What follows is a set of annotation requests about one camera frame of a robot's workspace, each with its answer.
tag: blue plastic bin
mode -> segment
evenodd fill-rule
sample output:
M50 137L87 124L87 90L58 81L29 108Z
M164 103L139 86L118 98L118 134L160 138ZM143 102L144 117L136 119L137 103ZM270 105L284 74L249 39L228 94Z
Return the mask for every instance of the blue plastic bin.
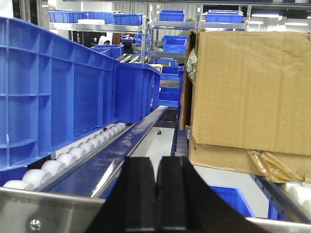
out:
M120 63L116 76L116 118L139 123L158 105L161 73L148 64Z
M141 45L141 39L142 39L142 34L137 34L136 37L135 37L135 43L136 44L140 44ZM149 34L147 34L146 36L146 44L148 45L149 44Z
M284 217L282 216L282 214L277 211L277 209L271 202L269 202L268 219L284 221Z
M87 12L83 11L56 11L49 10L50 22L77 23L79 19L87 18Z
M162 10L159 16L160 21L184 21L185 12L176 10Z
M141 51L133 51L133 53L134 54L139 54L139 55L141 55Z
M216 11L206 12L206 22L219 23L242 23L243 12L241 11Z
M179 99L179 88L161 87L161 91L159 93L159 105L178 107Z
M112 12L104 12L104 11L90 11L89 18L90 19L103 19L105 20L105 24L115 23L114 13Z
M165 52L185 52L187 40L167 39L163 42L162 47Z
M186 35L164 35L162 37L162 44L165 40L188 40Z
M241 215L245 217L255 217L255 214L239 188L215 185L210 185L210 187Z
M143 14L114 14L115 24L118 25L134 25L142 24Z
M134 35L133 39L126 39L126 38L125 38L125 35L128 35L128 34ZM122 37L121 37L121 41L122 41L122 42L130 42L130 43L134 44L134 43L135 43L136 36L137 36L137 34L124 33L124 34L122 35Z
M104 52L104 54L112 58L118 58L124 54L124 45L97 45L91 49Z
M0 171L115 122L117 60L24 20L0 28Z
M179 81L178 67L163 67L162 80Z

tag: screw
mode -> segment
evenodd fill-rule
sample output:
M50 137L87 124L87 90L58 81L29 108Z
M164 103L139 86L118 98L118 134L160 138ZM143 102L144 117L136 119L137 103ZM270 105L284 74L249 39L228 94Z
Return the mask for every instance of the screw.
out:
M33 219L29 225L30 229L34 232L38 232L41 228L41 222L38 219Z

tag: stack of blue bins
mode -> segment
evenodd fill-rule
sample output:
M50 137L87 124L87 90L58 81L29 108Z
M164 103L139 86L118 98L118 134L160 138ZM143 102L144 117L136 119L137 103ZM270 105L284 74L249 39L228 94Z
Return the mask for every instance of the stack of blue bins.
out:
M159 105L180 107L181 81L183 80L184 67L163 67L162 80L179 81L179 87L161 87Z
M116 121L139 122L157 107L161 74L149 65L124 66L16 18L0 17L0 29L0 185L90 133ZM125 69L126 78L137 71L135 83L120 82ZM136 82L144 83L143 93L135 91ZM136 112L137 102L145 103L144 112Z

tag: metal post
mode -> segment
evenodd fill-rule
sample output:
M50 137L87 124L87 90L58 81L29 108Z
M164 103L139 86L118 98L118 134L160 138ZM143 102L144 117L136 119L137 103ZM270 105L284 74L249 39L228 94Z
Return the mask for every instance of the metal post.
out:
M252 6L248 5L247 6L247 15L246 15L246 30L247 31L249 29L249 20L251 18L251 12L252 12Z
M198 6L197 11L196 11L196 24L195 24L196 31L200 30L200 23L201 23L201 18L202 18L201 11L202 11L201 7Z
M146 33L147 33L147 17L143 16L140 63L145 63Z
M153 6L152 3L149 4L149 39L148 39L148 63L151 64L152 63L152 59L151 59L151 51L153 49L153 26L152 26L152 22L154 19L154 11L153 11Z
M36 0L36 4L37 4L36 12L37 12L38 26L43 27L45 29L50 29L48 0Z

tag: cardboard box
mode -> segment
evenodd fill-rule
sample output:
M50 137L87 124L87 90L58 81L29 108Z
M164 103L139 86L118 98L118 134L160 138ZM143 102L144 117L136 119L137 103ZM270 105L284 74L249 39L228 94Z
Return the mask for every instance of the cardboard box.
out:
M308 179L310 35L201 32L190 37L198 63L195 84L184 81L181 128L191 125L191 161L262 175L260 166L269 160L265 166L274 181ZM258 158L246 150L258 151ZM268 151L269 159L261 151ZM275 169L285 174L275 177Z

